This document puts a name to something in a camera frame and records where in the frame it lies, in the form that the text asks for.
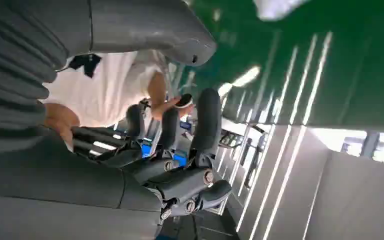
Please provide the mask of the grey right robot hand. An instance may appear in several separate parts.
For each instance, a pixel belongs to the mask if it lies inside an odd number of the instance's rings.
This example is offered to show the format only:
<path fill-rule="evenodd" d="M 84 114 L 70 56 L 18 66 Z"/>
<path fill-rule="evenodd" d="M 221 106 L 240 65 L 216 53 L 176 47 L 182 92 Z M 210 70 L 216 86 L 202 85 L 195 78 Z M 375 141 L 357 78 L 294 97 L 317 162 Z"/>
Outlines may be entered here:
<path fill-rule="evenodd" d="M 211 88 L 184 167 L 168 155 L 175 108 L 149 159 L 134 136 L 97 158 L 78 155 L 45 126 L 45 84 L 69 58 L 150 49 L 195 67 L 217 45 L 182 0 L 0 0 L 0 240 L 153 240 L 165 219 L 228 198 L 230 184 L 213 177 L 221 102 Z"/>

